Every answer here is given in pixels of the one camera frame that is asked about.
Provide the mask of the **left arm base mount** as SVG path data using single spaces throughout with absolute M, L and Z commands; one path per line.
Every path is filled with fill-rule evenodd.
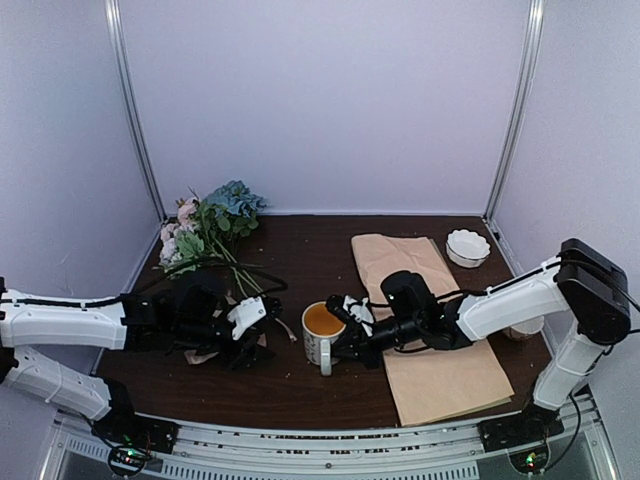
M 174 422 L 138 414 L 109 412 L 104 418 L 90 423 L 94 434 L 110 444 L 166 454 L 173 452 L 179 431 Z

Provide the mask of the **white mug with orange inside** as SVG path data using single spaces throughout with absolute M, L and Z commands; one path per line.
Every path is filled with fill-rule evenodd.
M 307 360 L 320 369 L 322 376 L 331 376 L 338 362 L 332 356 L 332 345 L 346 325 L 328 311 L 324 302 L 316 302 L 302 313 L 301 326 Z

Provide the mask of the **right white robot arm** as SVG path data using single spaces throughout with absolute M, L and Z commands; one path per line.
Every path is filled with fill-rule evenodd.
M 631 313 L 639 308 L 628 292 L 623 269 L 577 238 L 539 267 L 481 291 L 458 290 L 435 296 L 424 278 L 408 270 L 381 283 L 389 318 L 374 318 L 372 304 L 332 295 L 325 306 L 344 323 L 335 341 L 320 344 L 320 368 L 331 372 L 334 358 L 380 365 L 385 351 L 404 351 L 421 341 L 425 350 L 466 348 L 489 335 L 548 314 L 568 312 L 572 327 L 559 352 L 536 380 L 531 399 L 513 419 L 519 440 L 535 440 L 551 424 L 573 389 L 606 351 L 632 332 Z

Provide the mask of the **white fake flower bunch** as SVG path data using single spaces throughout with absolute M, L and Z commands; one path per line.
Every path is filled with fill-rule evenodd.
M 197 223 L 190 220 L 185 223 L 170 222 L 162 227 L 159 267 L 165 273 L 204 254 L 205 244 L 198 233 Z

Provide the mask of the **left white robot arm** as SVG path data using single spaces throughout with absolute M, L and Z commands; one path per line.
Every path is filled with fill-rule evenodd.
M 1 382 L 85 416 L 96 433 L 133 444 L 153 428 L 118 381 L 82 374 L 37 351 L 39 345 L 110 351 L 191 351 L 222 359 L 227 369 L 272 358 L 263 324 L 282 312 L 266 294 L 231 302 L 216 278 L 190 273 L 151 295 L 104 299 L 37 297 L 1 292 Z

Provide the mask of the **green and tan wrapping paper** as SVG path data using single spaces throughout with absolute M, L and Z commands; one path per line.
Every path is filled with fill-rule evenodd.
M 381 234 L 351 239 L 355 264 L 369 299 L 384 304 L 382 281 L 399 270 L 420 274 L 437 296 L 458 288 L 434 241 Z M 400 424 L 417 426 L 502 405 L 514 395 L 487 340 L 453 351 L 384 353 Z

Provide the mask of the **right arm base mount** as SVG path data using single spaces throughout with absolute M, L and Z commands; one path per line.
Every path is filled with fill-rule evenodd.
M 486 453 L 543 442 L 565 431 L 557 414 L 548 416 L 525 412 L 484 420 L 477 428 Z

